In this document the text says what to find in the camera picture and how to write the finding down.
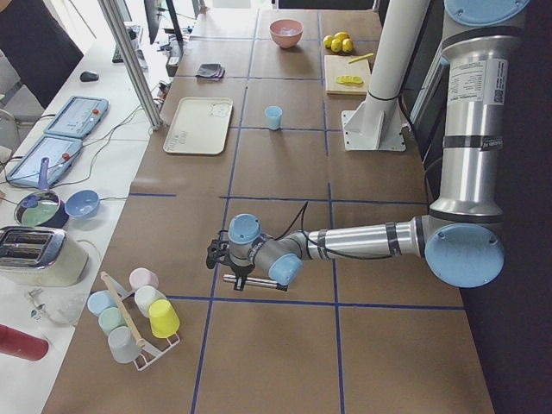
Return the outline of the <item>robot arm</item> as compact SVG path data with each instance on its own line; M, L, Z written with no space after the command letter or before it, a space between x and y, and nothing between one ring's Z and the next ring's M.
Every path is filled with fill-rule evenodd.
M238 291L252 272L259 285L285 289L305 260L424 258L440 280L457 287L485 285L501 272L503 212L494 200L508 59L520 44L525 1L447 1L441 56L449 67L442 174L438 199L425 216L404 223L346 229L298 230L274 238L250 214L235 216L223 250L208 263L232 269Z

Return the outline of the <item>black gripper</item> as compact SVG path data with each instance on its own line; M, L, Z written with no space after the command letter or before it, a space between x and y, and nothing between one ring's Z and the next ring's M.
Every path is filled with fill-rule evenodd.
M254 270L254 264L247 259L236 258L233 255L227 257L229 267L235 275L234 289L241 290L245 288L248 281L248 275Z

